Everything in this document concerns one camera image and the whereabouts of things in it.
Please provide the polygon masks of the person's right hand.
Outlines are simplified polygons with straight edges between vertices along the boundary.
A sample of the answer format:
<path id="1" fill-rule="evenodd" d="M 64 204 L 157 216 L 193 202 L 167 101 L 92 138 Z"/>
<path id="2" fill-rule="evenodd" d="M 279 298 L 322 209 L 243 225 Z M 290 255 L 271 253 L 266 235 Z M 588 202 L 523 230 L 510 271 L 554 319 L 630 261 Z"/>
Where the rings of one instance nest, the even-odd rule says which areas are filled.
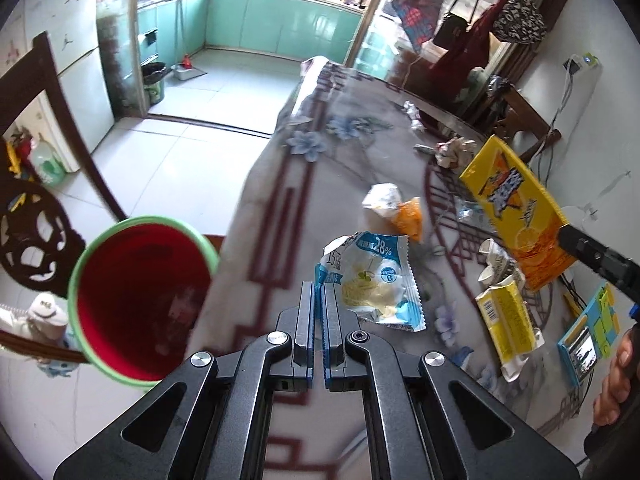
<path id="1" fill-rule="evenodd" d="M 624 333 L 615 358 L 602 382 L 601 392 L 593 403 L 593 423 L 597 426 L 614 424 L 620 417 L 620 404 L 624 403 L 631 390 L 629 373 L 634 359 L 634 333 L 630 328 Z"/>

